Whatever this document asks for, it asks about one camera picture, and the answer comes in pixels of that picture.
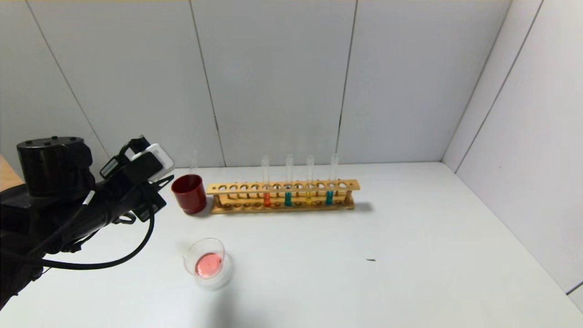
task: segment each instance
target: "wall seam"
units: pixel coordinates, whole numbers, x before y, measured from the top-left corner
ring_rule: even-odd
[[[83,116],[85,116],[85,119],[87,120],[87,123],[89,124],[89,127],[91,128],[91,131],[95,135],[97,142],[99,142],[99,145],[101,145],[103,152],[107,155],[108,159],[110,159],[111,158],[110,154],[107,152],[106,148],[103,146],[103,143],[101,142],[101,139],[99,138],[99,135],[97,135],[97,131],[95,131],[95,128],[93,127],[93,124],[91,124],[91,121],[89,120],[89,117],[85,113],[83,106],[81,106],[81,102],[79,101],[79,99],[77,98],[77,95],[73,91],[73,87],[71,86],[71,84],[69,83],[69,80],[65,76],[65,72],[61,68],[61,64],[59,64],[59,61],[57,60],[57,56],[55,56],[55,53],[52,51],[52,48],[51,48],[50,44],[48,43],[47,37],[44,35],[44,32],[40,27],[38,19],[36,18],[36,15],[34,14],[33,8],[30,6],[29,0],[26,0],[25,2],[26,2],[26,5],[29,7],[30,14],[33,16],[34,22],[36,23],[36,25],[38,27],[40,35],[43,37],[43,40],[44,40],[45,44],[47,45],[49,52],[51,53],[52,59],[55,61],[55,64],[57,65],[57,68],[59,69],[61,76],[63,76],[63,79],[65,80],[65,83],[67,84],[67,87],[69,88],[69,91],[71,91],[71,94],[73,95],[73,98],[75,99],[75,102],[77,103],[77,106],[79,106],[79,109],[81,109],[81,113],[83,113]]]
[[[354,2],[354,17],[352,19],[352,32],[350,34],[350,46],[348,47],[348,60],[346,61],[346,75],[344,77],[344,89],[342,90],[342,104],[340,105],[340,118],[338,120],[338,134],[336,135],[336,148],[334,153],[338,153],[340,143],[340,126],[342,125],[342,113],[344,112],[344,99],[346,97],[346,84],[348,83],[348,69],[350,67],[350,56],[352,54],[352,41],[354,40],[354,27],[356,25],[356,12],[359,7],[359,0]]]
[[[459,118],[458,124],[455,127],[454,134],[451,137],[451,140],[449,141],[449,144],[447,145],[447,147],[443,153],[443,156],[441,157],[440,162],[442,162],[442,163],[443,163],[443,160],[445,158],[445,153],[447,153],[449,146],[451,146],[451,143],[454,141],[455,133],[458,131],[459,126],[463,121],[463,118],[466,116],[466,112],[468,111],[468,107],[470,106],[470,102],[472,101],[474,93],[476,93],[477,86],[480,83],[482,75],[484,74],[484,70],[486,69],[486,65],[488,65],[488,61],[490,60],[490,56],[492,55],[492,51],[494,50],[494,46],[496,46],[496,42],[498,42],[498,36],[500,36],[500,32],[502,31],[502,27],[504,26],[504,23],[506,22],[506,18],[508,17],[508,12],[510,11],[510,7],[512,6],[513,2],[514,2],[514,0],[510,1],[508,8],[506,8],[506,13],[504,14],[504,19],[502,20],[502,24],[500,24],[500,28],[498,29],[498,33],[496,33],[496,37],[494,38],[494,43],[492,43],[492,46],[490,47],[490,51],[488,52],[488,56],[486,57],[486,60],[484,61],[484,66],[482,66],[482,70],[480,71],[480,75],[478,75],[478,77],[477,77],[476,84],[474,84],[474,88],[472,90],[472,93],[470,94],[470,98],[468,98],[468,102],[466,103],[466,106],[464,107],[463,114]]]
[[[213,110],[213,117],[215,118],[215,127],[217,129],[217,135],[219,136],[220,152],[223,155],[223,164],[224,164],[224,167],[227,167],[227,161],[226,161],[226,159],[224,157],[223,142],[222,142],[222,140],[220,138],[219,121],[217,120],[217,114],[215,112],[215,103],[213,102],[213,95],[210,92],[209,76],[206,73],[205,57],[202,55],[201,38],[198,36],[198,28],[196,26],[196,18],[194,17],[194,8],[192,7],[192,0],[188,0],[188,4],[190,5],[190,13],[192,14],[192,23],[194,24],[194,33],[196,34],[196,42],[198,43],[198,51],[201,54],[202,69],[205,72],[206,87],[207,87],[207,89],[209,91],[210,107]]]
[[[520,53],[522,52],[522,48],[524,47],[524,44],[526,43],[526,40],[528,39],[528,36],[531,33],[532,26],[534,26],[535,21],[536,21],[536,18],[539,16],[540,9],[542,8],[544,2],[545,2],[545,0],[541,0],[541,2],[539,4],[539,7],[536,10],[535,17],[532,19],[531,25],[528,27],[528,31],[526,32],[526,36],[524,37],[524,40],[522,41],[522,44],[520,45],[520,48],[518,49],[518,52],[516,54],[516,57],[514,57],[514,60],[512,62],[512,65],[510,65],[510,69],[508,70],[508,73],[506,74],[506,77],[504,78],[504,82],[502,82],[502,85],[500,86],[500,89],[498,90],[498,93],[496,93],[496,97],[494,98],[494,101],[492,102],[492,105],[490,106],[490,109],[488,109],[488,112],[486,113],[486,116],[484,117],[484,120],[480,124],[480,127],[477,129],[477,132],[474,135],[473,140],[470,143],[470,146],[468,147],[468,149],[466,150],[465,154],[463,155],[462,160],[459,162],[458,167],[455,169],[455,172],[454,173],[457,174],[458,171],[459,171],[459,168],[462,167],[463,161],[466,159],[466,156],[468,155],[470,149],[472,149],[472,146],[473,146],[474,142],[476,141],[477,136],[480,134],[480,131],[482,130],[482,127],[484,126],[484,123],[488,120],[488,116],[492,112],[492,108],[494,108],[494,105],[496,104],[496,101],[498,100],[498,97],[500,96],[500,93],[502,92],[502,89],[504,89],[504,85],[506,85],[506,81],[508,81],[508,77],[510,76],[510,73],[514,69],[514,65],[516,64],[516,61],[518,60],[518,57],[520,56]]]

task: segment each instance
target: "test tube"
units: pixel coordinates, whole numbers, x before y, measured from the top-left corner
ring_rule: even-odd
[[[269,191],[269,157],[267,157],[267,155],[264,155],[261,158],[261,167],[263,168],[263,188],[268,189]],[[271,206],[269,192],[263,193],[263,205],[265,207]]]
[[[305,160],[305,165],[308,167],[308,177],[306,181],[308,182],[308,188],[312,188],[314,185],[314,156],[310,155]],[[305,194],[305,202],[308,205],[312,204],[312,191],[308,191]]]
[[[192,158],[190,159],[190,170],[188,171],[188,184],[190,186],[194,185],[194,181],[196,180],[194,178],[194,175],[197,174],[198,171],[198,151],[197,150],[193,150],[192,151]]]
[[[338,154],[332,155],[332,159],[330,159],[330,179],[328,181],[328,187],[330,187],[331,183],[334,183],[336,180],[336,170],[338,169]],[[333,190],[328,190],[326,192],[326,205],[332,205],[332,197],[334,196]]]
[[[293,170],[293,155],[287,154],[286,157],[286,189],[292,187],[292,170]],[[292,193],[286,193],[286,206],[292,206]]]

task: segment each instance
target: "orange liquid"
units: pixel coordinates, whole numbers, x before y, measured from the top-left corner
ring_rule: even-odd
[[[265,207],[271,206],[271,195],[269,193],[263,194],[263,205]]]

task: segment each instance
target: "red cup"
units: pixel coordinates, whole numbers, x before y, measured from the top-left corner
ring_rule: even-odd
[[[205,187],[198,175],[181,176],[172,184],[178,205],[186,214],[195,214],[206,206]]]

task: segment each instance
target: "blue liquid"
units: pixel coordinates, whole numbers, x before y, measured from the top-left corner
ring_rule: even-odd
[[[334,196],[334,191],[326,191],[326,205],[332,205],[332,197]]]
[[[292,193],[286,193],[286,206],[292,206]]]

